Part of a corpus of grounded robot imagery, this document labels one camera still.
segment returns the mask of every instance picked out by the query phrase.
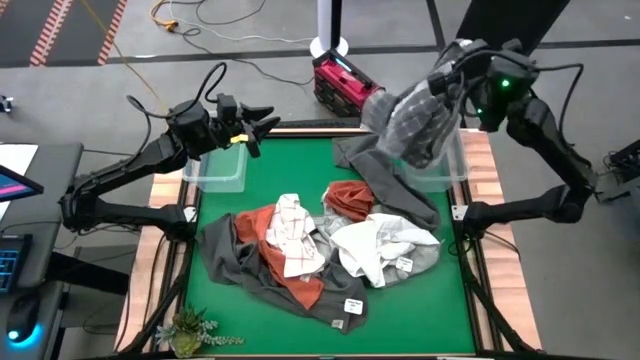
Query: red battery pack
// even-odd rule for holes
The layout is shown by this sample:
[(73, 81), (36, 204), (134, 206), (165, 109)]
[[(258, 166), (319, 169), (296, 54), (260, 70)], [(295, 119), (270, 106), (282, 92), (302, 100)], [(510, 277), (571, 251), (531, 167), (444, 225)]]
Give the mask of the red battery pack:
[(369, 95), (381, 88), (335, 50), (313, 60), (313, 74), (316, 98), (341, 117), (360, 117)]

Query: succulent plant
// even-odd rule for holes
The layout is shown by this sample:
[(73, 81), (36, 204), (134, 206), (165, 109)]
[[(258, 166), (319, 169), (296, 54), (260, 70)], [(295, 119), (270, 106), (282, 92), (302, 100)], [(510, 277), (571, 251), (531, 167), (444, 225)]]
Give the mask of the succulent plant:
[(211, 335), (210, 332), (218, 328), (218, 323), (204, 320), (205, 311), (196, 313), (195, 308), (188, 305), (181, 313), (175, 314), (173, 324), (158, 326), (158, 344), (168, 343), (178, 358), (191, 357), (203, 343), (211, 346), (244, 344), (241, 337)]

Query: keyboard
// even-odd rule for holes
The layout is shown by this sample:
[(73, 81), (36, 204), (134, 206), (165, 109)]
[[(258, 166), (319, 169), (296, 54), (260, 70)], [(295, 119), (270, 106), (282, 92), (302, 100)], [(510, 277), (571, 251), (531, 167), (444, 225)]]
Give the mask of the keyboard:
[(0, 294), (15, 288), (31, 245), (31, 234), (0, 236)]

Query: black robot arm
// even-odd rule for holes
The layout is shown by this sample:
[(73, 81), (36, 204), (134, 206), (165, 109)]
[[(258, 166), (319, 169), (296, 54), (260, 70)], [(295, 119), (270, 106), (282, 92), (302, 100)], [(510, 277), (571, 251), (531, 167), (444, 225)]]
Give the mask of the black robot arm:
[(60, 199), (63, 224), (71, 231), (89, 230), (101, 223), (151, 225), (169, 240), (190, 237), (194, 228), (178, 205), (161, 208), (110, 204), (100, 195), (151, 174), (166, 174), (183, 168), (189, 159), (234, 142), (246, 144), (252, 157), (260, 156), (258, 144), (280, 121), (268, 118), (272, 107), (238, 106), (232, 96), (218, 94), (217, 113), (210, 116), (198, 101), (176, 106), (166, 121), (169, 130), (151, 141), (133, 157), (89, 174), (76, 177)]
[(596, 175), (591, 164), (575, 153), (559, 136), (555, 117), (547, 104), (527, 97), (508, 110), (507, 134), (518, 144), (536, 151), (560, 176), (564, 185), (556, 186), (540, 197), (489, 205), (471, 203), (463, 228), (471, 237), (481, 237), (495, 223), (546, 218), (556, 223), (580, 220), (586, 201), (593, 194)]
[(565, 184), (533, 199), (497, 205), (472, 202), (463, 217), (464, 233), (478, 239), (489, 226), (516, 220), (579, 221), (593, 194), (596, 174), (589, 161), (564, 140), (548, 105), (531, 90), (544, 68), (519, 53), (518, 41), (506, 43), (501, 51), (487, 49), (482, 40), (456, 49), (451, 72), (430, 76), (430, 88), (444, 92), (452, 84), (459, 86), (461, 79), (470, 79), (459, 90), (461, 108), (470, 99), (482, 124), (480, 129), (488, 132), (497, 131), (506, 118), (507, 134), (536, 151)]

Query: monitor screen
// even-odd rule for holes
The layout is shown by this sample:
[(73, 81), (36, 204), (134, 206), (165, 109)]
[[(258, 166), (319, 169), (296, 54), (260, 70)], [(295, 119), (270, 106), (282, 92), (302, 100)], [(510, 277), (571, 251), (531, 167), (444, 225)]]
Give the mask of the monitor screen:
[(0, 202), (42, 194), (43, 190), (36, 182), (0, 165)]

